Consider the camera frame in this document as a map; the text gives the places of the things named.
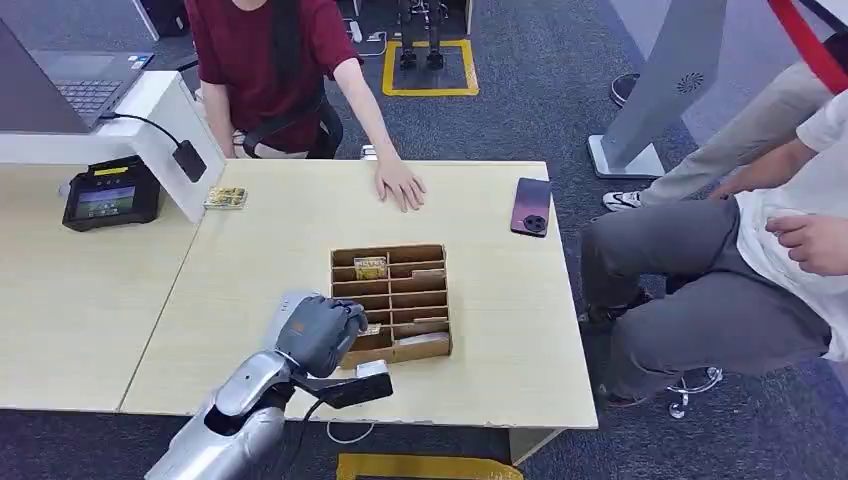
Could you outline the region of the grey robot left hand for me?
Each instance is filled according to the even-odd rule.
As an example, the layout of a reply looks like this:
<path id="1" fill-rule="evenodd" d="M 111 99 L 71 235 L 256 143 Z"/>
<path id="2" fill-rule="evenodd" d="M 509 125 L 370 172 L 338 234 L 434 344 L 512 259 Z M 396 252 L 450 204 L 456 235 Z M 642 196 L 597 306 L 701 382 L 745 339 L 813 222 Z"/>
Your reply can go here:
<path id="1" fill-rule="evenodd" d="M 282 297 L 266 344 L 286 355 L 302 372 L 327 378 L 367 328 L 362 305 L 316 292 L 295 291 Z"/>

